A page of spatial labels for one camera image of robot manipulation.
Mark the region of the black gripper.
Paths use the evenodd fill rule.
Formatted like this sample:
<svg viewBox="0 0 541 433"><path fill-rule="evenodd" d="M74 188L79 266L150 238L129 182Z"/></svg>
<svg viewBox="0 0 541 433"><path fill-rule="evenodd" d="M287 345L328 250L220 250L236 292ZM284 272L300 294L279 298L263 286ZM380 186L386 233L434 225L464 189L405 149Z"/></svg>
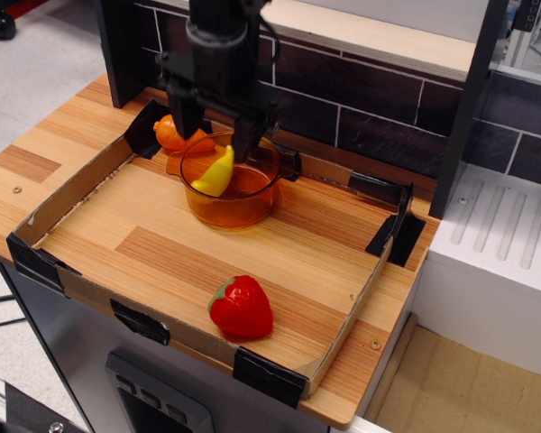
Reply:
<svg viewBox="0 0 541 433"><path fill-rule="evenodd" d="M189 139L207 109L234 119L234 161L245 162L265 133L278 128L280 103L257 79L265 1L190 1L189 53L157 55L177 132Z"/></svg>

